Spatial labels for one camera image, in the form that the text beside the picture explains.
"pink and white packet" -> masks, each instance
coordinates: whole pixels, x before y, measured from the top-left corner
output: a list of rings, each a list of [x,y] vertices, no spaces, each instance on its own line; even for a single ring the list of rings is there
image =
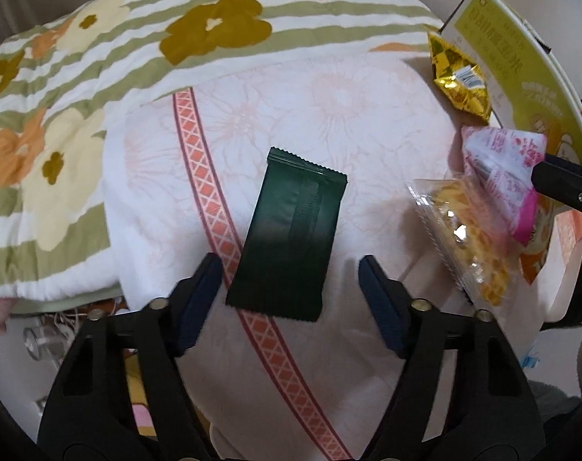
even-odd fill
[[[532,169],[545,159],[546,147],[547,137],[541,133],[492,126],[462,128],[464,172],[480,180],[511,237],[523,246],[532,236],[538,204]]]

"transparent wrapper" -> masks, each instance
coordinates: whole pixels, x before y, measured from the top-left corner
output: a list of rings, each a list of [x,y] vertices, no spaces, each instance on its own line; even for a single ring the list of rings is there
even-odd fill
[[[473,304],[493,310],[510,296],[519,248],[470,177],[408,184],[422,220],[458,285]]]
[[[441,35],[429,33],[428,37],[435,84],[453,107],[489,121],[492,104],[487,93],[486,77],[479,66]]]

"bed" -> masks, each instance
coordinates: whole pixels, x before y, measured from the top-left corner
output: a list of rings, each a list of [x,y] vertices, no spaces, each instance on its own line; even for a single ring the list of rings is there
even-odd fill
[[[180,367],[222,456],[358,458],[402,366],[358,258],[472,310],[404,187],[459,166],[463,119],[431,86],[426,32],[441,24],[418,0],[93,0],[7,39],[0,325],[120,292],[138,310],[208,250],[228,285],[280,146],[349,177],[323,315],[235,311],[223,286]]]

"cream flower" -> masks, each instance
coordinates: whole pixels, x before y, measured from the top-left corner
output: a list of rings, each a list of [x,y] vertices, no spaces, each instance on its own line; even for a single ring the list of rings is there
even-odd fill
[[[56,42],[56,49],[68,53],[84,52],[103,33],[111,31],[129,17],[124,0],[95,0],[80,10],[65,34]]]
[[[103,110],[84,119],[66,109],[49,125],[45,149],[22,181],[24,210],[32,214],[35,238],[45,251],[65,237],[101,180]]]

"barcode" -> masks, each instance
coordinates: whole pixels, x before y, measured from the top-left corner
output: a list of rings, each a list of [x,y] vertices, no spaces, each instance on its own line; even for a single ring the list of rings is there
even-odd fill
[[[486,84],[480,76],[472,70],[471,66],[465,66],[462,69],[458,69],[453,72],[453,75],[455,75],[460,83],[470,90],[486,87]]]

